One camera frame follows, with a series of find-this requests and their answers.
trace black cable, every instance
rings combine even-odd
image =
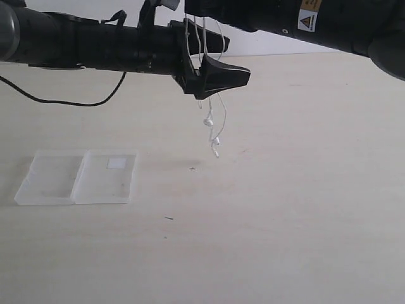
[[[41,98],[37,98],[27,92],[25,92],[23,89],[21,89],[20,87],[18,87],[16,84],[12,83],[10,80],[0,76],[0,81],[4,82],[5,84],[7,84],[8,86],[12,87],[14,90],[16,90],[17,92],[19,92],[20,94],[24,95],[25,97],[34,100],[38,103],[47,103],[47,104],[57,104],[57,105],[67,105],[67,106],[83,106],[83,107],[93,107],[93,106],[101,106],[105,103],[107,103],[114,95],[115,93],[117,93],[117,91],[119,90],[119,88],[121,87],[123,81],[125,80],[125,77],[127,76],[127,73],[124,72],[122,74],[122,77],[119,81],[119,83],[116,85],[114,91],[103,101],[100,101],[99,103],[91,103],[91,104],[85,104],[85,103],[72,103],[70,101],[61,101],[61,100],[46,100],[46,99],[41,99]]]

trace white wall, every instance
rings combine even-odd
[[[405,83],[340,53],[226,60],[252,79],[223,93],[219,160],[170,77],[86,109],[0,84],[1,304],[405,302]],[[87,102],[120,77],[0,69]],[[137,149],[133,203],[15,206],[35,150],[69,148]]]
[[[63,11],[73,15],[106,19],[116,11],[124,9],[128,13],[128,25],[136,26],[142,0],[28,0],[28,6],[41,11]],[[170,20],[181,20],[184,17],[183,4],[176,12],[160,8],[157,14],[157,24],[166,25]],[[218,29],[212,20],[208,27],[216,32]],[[286,37],[266,32],[254,34],[245,33],[232,27],[223,26],[223,32],[231,39],[227,55],[262,55],[262,54],[294,54],[329,51],[321,46],[315,46]]]

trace clear plastic box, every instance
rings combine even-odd
[[[117,204],[130,201],[136,153],[38,151],[18,190],[19,205]]]

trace white label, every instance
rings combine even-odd
[[[110,158],[108,160],[107,169],[125,169],[126,166],[126,158]]]
[[[315,33],[316,19],[318,13],[315,11],[307,11],[300,9],[298,15],[298,29],[305,30],[306,32]]]

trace table surface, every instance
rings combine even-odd
[[[0,303],[404,303],[405,83],[340,53],[227,61],[252,79],[223,93],[219,160],[170,77],[100,108],[0,85]],[[0,69],[88,103],[120,78]],[[131,204],[14,203],[36,150],[115,148],[139,151]]]

